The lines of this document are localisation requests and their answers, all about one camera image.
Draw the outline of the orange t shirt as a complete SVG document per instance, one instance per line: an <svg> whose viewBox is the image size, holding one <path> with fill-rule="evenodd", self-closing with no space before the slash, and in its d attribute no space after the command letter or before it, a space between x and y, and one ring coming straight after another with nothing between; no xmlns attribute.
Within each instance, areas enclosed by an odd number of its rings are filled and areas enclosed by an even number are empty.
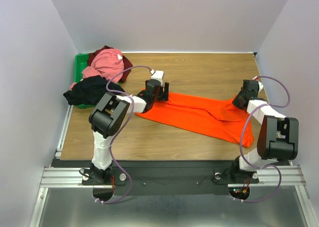
<svg viewBox="0 0 319 227"><path fill-rule="evenodd" d="M168 101L157 101L147 113L136 116L190 132L239 144L249 116L232 99L216 100L170 92Z"/></svg>

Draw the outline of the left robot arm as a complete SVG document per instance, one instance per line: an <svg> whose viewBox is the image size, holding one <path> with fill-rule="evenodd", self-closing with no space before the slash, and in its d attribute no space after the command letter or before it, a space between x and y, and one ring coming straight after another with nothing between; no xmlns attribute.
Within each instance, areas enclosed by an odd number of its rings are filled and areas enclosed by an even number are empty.
<svg viewBox="0 0 319 227"><path fill-rule="evenodd" d="M156 101L168 101L169 83L151 78L136 96L105 93L89 116L94 136L94 154L90 171L83 174L99 184L111 181L111 142L119 133L126 114L147 113Z"/></svg>

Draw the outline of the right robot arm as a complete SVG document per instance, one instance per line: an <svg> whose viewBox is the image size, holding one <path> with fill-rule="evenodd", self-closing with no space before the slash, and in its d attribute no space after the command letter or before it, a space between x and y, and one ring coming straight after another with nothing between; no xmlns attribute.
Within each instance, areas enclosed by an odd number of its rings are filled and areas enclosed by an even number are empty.
<svg viewBox="0 0 319 227"><path fill-rule="evenodd" d="M284 87L288 97L286 104L283 106L269 104L258 97L263 89L263 83L258 79L259 76L243 80L241 90L232 101L235 107L249 114L240 136L240 156L233 161L229 170L229 176L235 182L257 179L258 170L263 170L279 161L294 160L299 150L299 121L273 109L289 105L290 94L287 88ZM257 147L244 154L243 138L252 117L261 124L261 129Z"/></svg>

